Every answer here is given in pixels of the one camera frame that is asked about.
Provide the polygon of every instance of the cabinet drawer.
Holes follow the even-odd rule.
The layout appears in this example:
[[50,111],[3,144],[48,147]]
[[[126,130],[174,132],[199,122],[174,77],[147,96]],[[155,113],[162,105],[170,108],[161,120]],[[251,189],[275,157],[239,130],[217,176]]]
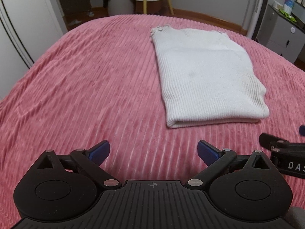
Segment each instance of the cabinet drawer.
[[284,47],[281,47],[272,41],[268,41],[266,47],[281,56],[283,56],[286,53],[286,49]]
[[[295,33],[290,31],[292,27],[295,29]],[[278,16],[269,40],[281,47],[286,47],[290,42],[300,42],[303,37],[303,32],[301,32],[296,26]]]

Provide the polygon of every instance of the white sweater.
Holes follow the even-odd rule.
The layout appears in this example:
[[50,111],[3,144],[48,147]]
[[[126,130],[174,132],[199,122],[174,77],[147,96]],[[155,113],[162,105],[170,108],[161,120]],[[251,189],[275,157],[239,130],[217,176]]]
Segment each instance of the white sweater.
[[226,33],[152,29],[168,127],[257,122],[266,88],[247,52]]

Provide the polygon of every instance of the wooden baseboard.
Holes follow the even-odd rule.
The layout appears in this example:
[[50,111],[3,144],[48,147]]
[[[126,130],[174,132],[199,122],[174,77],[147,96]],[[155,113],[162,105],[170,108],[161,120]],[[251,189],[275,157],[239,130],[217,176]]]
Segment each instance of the wooden baseboard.
[[239,33],[240,33],[241,35],[246,36],[246,35],[247,35],[247,32],[248,32],[248,30],[242,28],[242,29],[240,30]]
[[228,21],[225,21],[225,20],[221,20],[221,19],[218,19],[216,17],[201,14],[201,13],[198,13],[198,12],[193,12],[193,11],[188,11],[188,10],[183,10],[183,9],[177,9],[177,8],[174,8],[173,11],[174,11],[174,15],[170,15],[169,12],[166,12],[164,15],[211,24],[213,26],[222,27],[222,28],[231,30],[233,32],[240,33],[242,35],[247,34],[247,30],[243,29],[241,27],[241,25],[238,25],[238,24],[235,24],[235,23],[232,23],[232,22],[228,22]]

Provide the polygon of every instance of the white laundry basket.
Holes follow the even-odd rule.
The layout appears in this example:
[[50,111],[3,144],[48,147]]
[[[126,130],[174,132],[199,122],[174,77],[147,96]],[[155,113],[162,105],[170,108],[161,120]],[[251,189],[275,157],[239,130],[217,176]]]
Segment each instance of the white laundry basket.
[[108,0],[108,15],[131,15],[135,11],[134,0]]

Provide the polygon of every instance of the metal screw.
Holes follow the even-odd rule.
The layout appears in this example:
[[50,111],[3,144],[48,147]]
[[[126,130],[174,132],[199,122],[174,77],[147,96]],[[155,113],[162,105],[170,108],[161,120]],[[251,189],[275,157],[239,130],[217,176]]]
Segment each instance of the metal screw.
[[188,181],[188,184],[191,185],[191,186],[194,186],[194,187],[198,187],[198,186],[202,185],[203,182],[199,179],[190,179]]
[[119,184],[119,182],[115,179],[108,179],[104,182],[104,185],[107,186],[107,187],[114,187],[118,184]]

